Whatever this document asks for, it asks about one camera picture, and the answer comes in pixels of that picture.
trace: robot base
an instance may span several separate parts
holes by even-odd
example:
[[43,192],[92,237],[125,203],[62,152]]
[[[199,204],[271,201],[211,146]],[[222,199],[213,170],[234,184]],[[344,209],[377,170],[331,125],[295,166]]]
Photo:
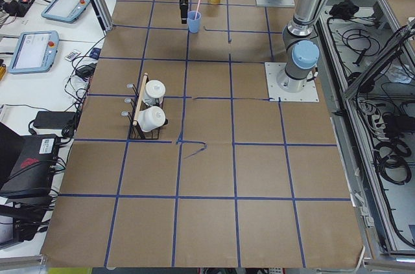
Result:
[[314,81],[307,82],[304,89],[298,93],[289,93],[280,88],[277,83],[277,75],[281,70],[284,70],[286,63],[265,63],[265,72],[267,74],[268,96],[273,101],[281,99],[283,102],[318,102],[318,94]]
[[273,6],[273,7],[295,7],[294,0],[256,0],[257,6]]

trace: tablet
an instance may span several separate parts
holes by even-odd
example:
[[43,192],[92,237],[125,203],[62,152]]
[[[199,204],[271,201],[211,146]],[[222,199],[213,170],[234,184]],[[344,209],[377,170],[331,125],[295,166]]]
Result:
[[41,13],[42,17],[73,23],[85,11],[89,0],[53,0]]
[[56,31],[23,32],[14,50],[9,73],[38,73],[48,71],[58,51]]

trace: red logo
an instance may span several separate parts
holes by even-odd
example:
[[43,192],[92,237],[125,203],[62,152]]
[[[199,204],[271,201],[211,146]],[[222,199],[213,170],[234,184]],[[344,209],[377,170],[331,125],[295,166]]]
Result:
[[37,162],[39,162],[39,160],[38,159],[31,159],[31,158],[27,158],[26,160],[24,160],[21,164],[20,164],[20,169],[22,169],[22,168],[26,168],[26,167],[28,167],[28,166],[30,166],[30,165],[33,165],[34,163],[37,163]]

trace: blue cup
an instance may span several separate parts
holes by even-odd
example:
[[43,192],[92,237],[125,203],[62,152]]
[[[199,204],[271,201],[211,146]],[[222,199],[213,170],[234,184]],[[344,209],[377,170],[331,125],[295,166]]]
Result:
[[202,14],[195,10],[191,10],[187,13],[187,26],[189,27],[189,31],[191,33],[199,32],[200,28],[200,20],[202,19]]

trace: light blue cap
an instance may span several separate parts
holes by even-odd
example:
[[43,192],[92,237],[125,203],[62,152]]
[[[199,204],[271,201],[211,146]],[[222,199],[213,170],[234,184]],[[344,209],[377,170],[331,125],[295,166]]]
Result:
[[320,50],[312,41],[303,40],[294,45],[292,60],[300,69],[311,69],[317,63]]

